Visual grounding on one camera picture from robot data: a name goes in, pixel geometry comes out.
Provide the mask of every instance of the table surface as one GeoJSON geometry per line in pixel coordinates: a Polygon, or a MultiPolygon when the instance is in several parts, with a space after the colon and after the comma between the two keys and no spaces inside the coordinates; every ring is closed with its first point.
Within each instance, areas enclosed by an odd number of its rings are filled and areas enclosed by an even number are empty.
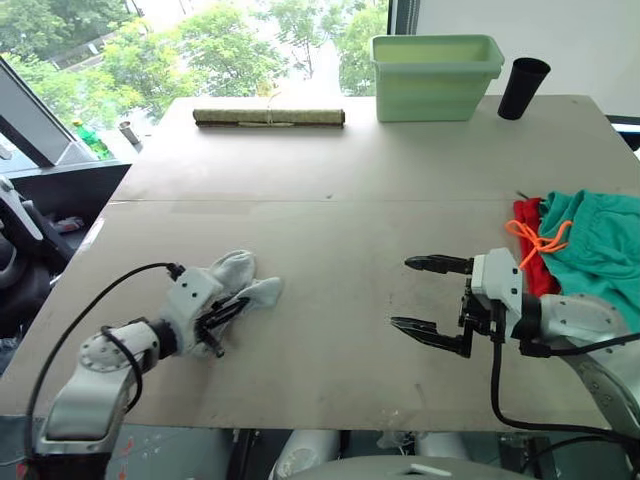
{"type": "MultiPolygon", "coordinates": [[[[161,362],[127,422],[502,430],[488,339],[476,338],[467,360],[389,325],[402,315],[457,330],[464,277],[412,271],[404,258],[516,251],[502,227],[516,190],[640,193],[637,159],[586,97],[536,97],[517,122],[487,97],[469,122],[418,124],[378,124],[373,99],[345,99],[344,130],[200,130],[191,110],[202,102],[174,102],[102,212],[0,380],[0,414],[24,412],[55,339],[113,278],[152,261],[208,266],[247,248],[258,277],[283,278],[278,305],[238,319],[221,360],[161,362]]],[[[37,412],[70,376],[83,339],[153,318],[168,287],[149,272],[107,297],[61,350],[37,412]]],[[[509,343],[503,361],[508,415],[605,425],[561,360],[523,358],[509,343]]]]}

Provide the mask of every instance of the plastic container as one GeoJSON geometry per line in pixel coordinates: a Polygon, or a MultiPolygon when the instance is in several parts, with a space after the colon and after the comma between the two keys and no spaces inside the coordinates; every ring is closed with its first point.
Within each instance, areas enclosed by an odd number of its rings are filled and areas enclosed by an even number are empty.
{"type": "Polygon", "coordinates": [[[381,122],[468,120],[504,57],[487,35],[382,35],[371,39],[381,122]]]}

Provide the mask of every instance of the green bottle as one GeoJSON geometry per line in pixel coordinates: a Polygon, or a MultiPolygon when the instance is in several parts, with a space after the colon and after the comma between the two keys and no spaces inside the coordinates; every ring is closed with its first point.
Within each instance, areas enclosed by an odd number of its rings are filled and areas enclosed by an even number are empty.
{"type": "Polygon", "coordinates": [[[111,158],[111,152],[104,144],[95,130],[85,127],[82,124],[82,120],[74,120],[73,125],[76,127],[76,132],[78,136],[82,139],[84,143],[91,149],[93,153],[95,153],[100,160],[107,160],[111,158]]]}

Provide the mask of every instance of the black plastic cup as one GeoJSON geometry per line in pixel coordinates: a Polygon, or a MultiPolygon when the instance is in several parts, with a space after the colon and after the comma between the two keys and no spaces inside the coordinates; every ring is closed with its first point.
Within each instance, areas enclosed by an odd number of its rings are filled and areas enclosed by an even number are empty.
{"type": "Polygon", "coordinates": [[[507,120],[519,119],[550,71],[549,65],[536,58],[514,60],[509,83],[498,108],[498,115],[507,120]]]}

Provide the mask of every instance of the orange drawstring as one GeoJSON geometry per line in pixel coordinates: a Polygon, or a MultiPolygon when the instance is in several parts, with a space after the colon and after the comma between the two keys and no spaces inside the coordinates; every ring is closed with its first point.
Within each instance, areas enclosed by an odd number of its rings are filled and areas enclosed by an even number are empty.
{"type": "Polygon", "coordinates": [[[554,238],[547,238],[539,237],[531,227],[517,220],[510,220],[505,223],[504,228],[507,232],[517,235],[518,237],[526,238],[533,244],[533,248],[529,252],[529,255],[527,255],[520,263],[520,269],[522,270],[525,265],[529,263],[529,260],[533,258],[536,252],[554,253],[569,245],[569,242],[560,243],[562,236],[564,235],[564,231],[569,225],[573,225],[573,222],[571,220],[565,220],[562,222],[562,225],[560,225],[556,236],[554,238]]]}

